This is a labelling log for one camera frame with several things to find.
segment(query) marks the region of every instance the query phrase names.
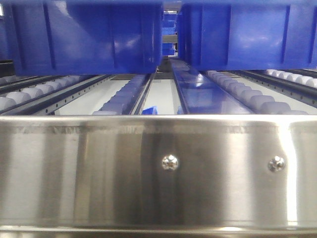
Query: screw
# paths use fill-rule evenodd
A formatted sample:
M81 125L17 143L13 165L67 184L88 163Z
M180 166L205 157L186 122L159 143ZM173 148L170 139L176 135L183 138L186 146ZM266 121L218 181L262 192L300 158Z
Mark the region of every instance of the screw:
M282 157L275 156L270 160L267 167L272 172L281 171L285 168L285 160Z
M176 170L179 167L178 159L173 155L167 155L162 159L162 167L164 170Z

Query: metal bar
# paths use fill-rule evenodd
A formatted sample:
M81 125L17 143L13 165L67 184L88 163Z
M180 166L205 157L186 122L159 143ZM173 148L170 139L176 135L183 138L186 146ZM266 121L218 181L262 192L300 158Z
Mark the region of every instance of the metal bar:
M259 73L258 71L232 71L254 83L317 108L317 89Z
M31 77L31 78L21 79L21 80L0 86L0 94L9 93L12 91L16 91L25 87L30 87L32 85L44 83L46 81L50 81L60 77L62 76L43 76L43 77Z
M185 102L185 97L181 91L181 87L179 85L179 80L177 80L177 76L175 75L175 71L173 70L173 76L174 76L174 82L176 85L176 89L177 89L177 93L178 93L178 97L179 97L179 101L180 101L180 105L182 107L183 113L184 114L189 114L189 110L187 108L187 104Z
M163 43L177 43L178 36L177 35L163 35Z
M110 80L112 75L99 75L74 84L65 89L53 92L43 97L28 101L16 108L0 112L0 115L48 115L76 98L88 93L94 87L102 83L102 80Z
M135 103L135 106L133 107L130 115L140 115L142 113L142 109L143 109L143 105L145 103L145 100L148 96L150 87L151 87L151 83L153 81L153 79L155 78L155 73L152 74L148 74L148 80L146 81L146 84L144 85L143 91L142 93L140 93L138 100Z

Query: plastic roller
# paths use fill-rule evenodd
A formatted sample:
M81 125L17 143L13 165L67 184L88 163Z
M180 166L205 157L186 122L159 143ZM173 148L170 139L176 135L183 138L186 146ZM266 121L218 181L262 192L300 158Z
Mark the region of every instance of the plastic roller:
M306 84L306 82L310 79L313 79L313 77L309 77L309 76L301 76L301 77L298 77L295 82L296 83L300 83L300 84Z
M31 98L38 98L43 95L43 91L39 88L24 88L22 92L29 94Z
M39 84L39 85L36 85L35 88L41 89L43 94L48 94L48 93L54 91L53 86L48 85L48 84Z
M31 96L28 93L23 92L10 92L6 96L7 98L12 98L16 104L24 103L31 100Z
M289 76L287 76L286 80L295 82L298 77L302 77L302 75L301 74L292 73Z
M54 90L58 90L58 89L62 88L62 84L59 82L56 82L56 81L55 82L49 81L49 82L46 82L45 84L52 86Z
M13 107L16 102L12 98L0 97L0 111Z
M267 102L263 103L260 108L261 114L281 114L287 111L291 111L291 108L284 102Z

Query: white roller wheel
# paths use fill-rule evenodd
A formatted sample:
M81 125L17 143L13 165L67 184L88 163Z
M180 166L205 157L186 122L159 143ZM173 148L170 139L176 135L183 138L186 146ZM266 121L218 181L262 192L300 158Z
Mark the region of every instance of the white roller wheel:
M24 103L32 99L28 93L23 92L10 92L7 94L6 98L12 98L16 104Z
M301 74L294 74L294 73L292 73L292 74L290 74L289 76L287 76L287 79L286 79L286 80L295 82L298 77L302 77L302 75L301 75Z
M281 71L281 70L275 70L273 73L272 73L272 76L273 77L279 77L279 75L281 74L281 73L284 73L284 71Z
M274 71L276 71L276 69L267 69L267 70L265 71L265 74L266 74L266 75L272 75Z
M56 83L60 83L62 87L66 87L66 86L68 86L70 84L70 82L67 79L65 79L65 78L57 79L57 80L55 80L55 82Z
M0 97L0 111L13 107L16 102L12 98Z
M62 87L62 85L56 81L55 82L49 81L49 82L46 82L45 84L52 86L54 90L60 89Z
M278 77L279 78L281 78L281 79L287 79L287 77L289 76L289 75L291 75L292 73L290 73L290 72L283 72L283 73L281 73Z
M306 82L306 85L309 87L317 88L317 78L309 79Z
M24 88L22 93L27 93L31 98L38 98L43 95L43 91L39 88Z
M261 114L281 114L290 110L290 106L284 102L267 102L260 108Z
M41 89L43 94L48 94L48 93L54 91L53 86L48 85L48 84L39 84L39 85L36 85L36 88Z
M309 77L309 76L302 76L302 77L298 77L296 79L296 83L300 83L300 84L306 84L308 80L313 79L313 77Z

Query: blue plastic bin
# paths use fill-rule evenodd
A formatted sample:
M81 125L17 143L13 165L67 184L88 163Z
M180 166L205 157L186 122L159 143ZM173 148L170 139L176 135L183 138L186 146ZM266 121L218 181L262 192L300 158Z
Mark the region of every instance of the blue plastic bin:
M175 50L174 49L163 49L162 53L163 53L163 56L173 56L173 55L175 55Z
M164 13L163 21L175 21L177 19L177 14Z
M316 1L184 4L179 56L198 70L316 68Z
M151 73L161 61L157 2L7 1L19 75Z
M0 16L0 60L9 60L9 48L6 39L3 17Z

